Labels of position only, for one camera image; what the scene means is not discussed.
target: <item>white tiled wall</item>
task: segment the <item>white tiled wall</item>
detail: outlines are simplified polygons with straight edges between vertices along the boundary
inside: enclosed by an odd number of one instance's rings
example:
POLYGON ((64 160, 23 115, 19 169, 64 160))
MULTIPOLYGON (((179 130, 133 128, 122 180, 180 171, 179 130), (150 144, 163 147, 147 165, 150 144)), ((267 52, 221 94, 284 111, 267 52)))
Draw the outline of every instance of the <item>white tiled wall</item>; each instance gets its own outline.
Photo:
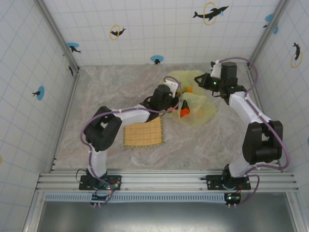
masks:
POLYGON ((303 199, 309 211, 309 1, 293 0, 258 59, 258 92, 272 119, 283 123, 283 138, 291 156, 303 199), (297 68, 291 67, 299 44, 297 68))
MULTIPOLYGON (((195 11, 203 14, 208 0, 45 2, 65 40, 79 44, 82 53, 73 55, 82 66, 153 63, 153 55, 162 55, 163 63, 249 58, 279 0, 213 0, 216 8, 229 7, 210 26, 193 18, 195 11), (110 31, 116 24, 126 30, 113 41, 110 31)), ((209 4, 206 14, 212 8, 209 4)))
POLYGON ((33 0, 0 1, 0 231, 22 229, 52 156, 73 81, 65 62, 33 0))

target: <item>vent grille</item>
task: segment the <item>vent grille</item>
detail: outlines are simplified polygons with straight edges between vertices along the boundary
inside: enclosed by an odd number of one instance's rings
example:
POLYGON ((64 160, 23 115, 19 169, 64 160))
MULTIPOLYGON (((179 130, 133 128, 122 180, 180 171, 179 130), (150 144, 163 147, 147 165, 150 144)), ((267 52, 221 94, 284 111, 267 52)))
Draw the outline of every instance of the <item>vent grille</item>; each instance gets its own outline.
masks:
MULTIPOLYGON (((93 202, 92 193, 46 193, 47 202, 93 202)), ((111 203, 129 202, 211 202, 225 203, 224 193, 114 193, 111 203)))

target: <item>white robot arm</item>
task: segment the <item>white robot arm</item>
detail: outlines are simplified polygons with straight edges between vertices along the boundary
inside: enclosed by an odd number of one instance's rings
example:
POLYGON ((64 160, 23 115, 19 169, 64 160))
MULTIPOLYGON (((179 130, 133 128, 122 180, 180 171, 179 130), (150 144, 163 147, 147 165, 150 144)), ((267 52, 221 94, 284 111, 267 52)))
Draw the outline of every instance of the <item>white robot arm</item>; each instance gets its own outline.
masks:
POLYGON ((243 156, 226 165, 222 175, 206 178, 208 182, 213 182, 214 186, 223 186, 225 189, 233 189, 238 185, 244 186, 247 180, 244 176, 253 166, 278 160, 282 155, 282 147, 279 141, 261 118, 273 128, 281 140, 283 134, 282 124, 279 121, 272 121, 261 112, 250 96, 246 94, 247 90, 238 85, 236 74, 236 63, 225 62, 219 64, 215 62, 211 74, 206 73, 195 78, 198 85, 211 90, 213 96, 214 92, 219 92, 220 94, 214 97, 223 98, 247 125, 247 132, 242 146, 243 156), (267 139, 263 140, 262 135, 265 135, 267 139))
POLYGON ((159 116, 159 113, 153 111, 160 112, 175 107, 179 101, 176 96, 177 88, 177 83, 165 80, 163 85, 155 89, 153 96, 133 108, 123 110, 110 110, 106 106, 99 108, 93 117, 110 111, 118 113, 93 120, 85 128, 86 141, 91 146, 89 157, 91 167, 88 167, 88 173, 93 177, 102 178, 107 173, 107 150, 114 142, 119 129, 134 123, 149 122, 159 116))

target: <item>marble floor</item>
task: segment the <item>marble floor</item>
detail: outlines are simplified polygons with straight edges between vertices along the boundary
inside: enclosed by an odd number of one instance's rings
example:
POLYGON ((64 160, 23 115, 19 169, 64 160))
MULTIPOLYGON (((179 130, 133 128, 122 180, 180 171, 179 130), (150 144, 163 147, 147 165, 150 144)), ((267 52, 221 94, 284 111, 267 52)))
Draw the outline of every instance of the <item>marble floor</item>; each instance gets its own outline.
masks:
MULTIPOLYGON (((69 119, 56 156, 54 169, 88 166, 88 147, 79 133, 99 107, 123 109, 137 105, 153 94, 159 81, 171 71, 210 72, 209 64, 164 64, 83 67, 72 102, 69 119)), ((239 85, 250 86, 245 63, 238 63, 239 85)), ((163 119, 162 146, 123 147, 120 130, 108 150, 107 167, 120 169, 222 169, 242 155, 246 126, 221 98, 207 95, 217 115, 200 127, 189 127, 163 119)))

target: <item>blue circle sticker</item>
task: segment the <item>blue circle sticker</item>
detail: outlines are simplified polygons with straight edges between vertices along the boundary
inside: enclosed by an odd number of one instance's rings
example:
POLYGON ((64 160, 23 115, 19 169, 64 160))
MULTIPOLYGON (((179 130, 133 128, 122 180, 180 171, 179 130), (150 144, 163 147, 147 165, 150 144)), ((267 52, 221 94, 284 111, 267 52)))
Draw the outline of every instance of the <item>blue circle sticker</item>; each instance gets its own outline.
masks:
POLYGON ((39 94, 37 94, 37 99, 40 101, 43 99, 44 97, 44 92, 45 92, 45 89, 44 89, 44 86, 40 86, 38 88, 38 92, 40 92, 39 94))
POLYGON ((154 56, 150 57, 150 60, 152 60, 153 62, 155 62, 156 59, 158 59, 159 61, 163 61, 164 57, 160 56, 160 55, 154 55, 154 56))
POLYGON ((70 47, 70 46, 73 46, 73 47, 79 47, 79 44, 78 43, 74 43, 74 42, 68 42, 67 45, 70 47))

